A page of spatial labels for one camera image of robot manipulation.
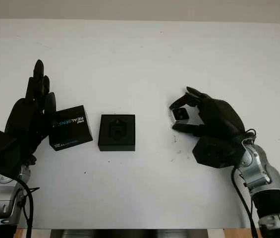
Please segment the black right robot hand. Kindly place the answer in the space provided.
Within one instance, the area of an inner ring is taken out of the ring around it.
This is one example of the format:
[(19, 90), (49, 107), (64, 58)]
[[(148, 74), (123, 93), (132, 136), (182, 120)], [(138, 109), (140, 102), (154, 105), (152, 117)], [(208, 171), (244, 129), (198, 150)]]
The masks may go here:
[(186, 90), (187, 92), (174, 101), (169, 109), (179, 109), (185, 105), (197, 107), (203, 124), (175, 123), (172, 129), (197, 137), (210, 136), (219, 139), (232, 139), (245, 133), (241, 118), (228, 102), (212, 98), (192, 87), (187, 86)]

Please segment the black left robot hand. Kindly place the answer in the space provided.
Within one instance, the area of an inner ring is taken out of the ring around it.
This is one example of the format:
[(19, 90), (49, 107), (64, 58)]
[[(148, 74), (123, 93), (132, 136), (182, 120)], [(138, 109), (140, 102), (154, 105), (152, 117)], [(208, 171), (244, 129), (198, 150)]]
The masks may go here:
[(55, 112), (56, 97), (50, 91), (50, 79), (44, 75), (44, 64), (39, 59), (28, 80), (26, 95), (14, 104), (4, 130), (20, 144), (22, 163), (35, 164), (33, 154), (51, 132)]

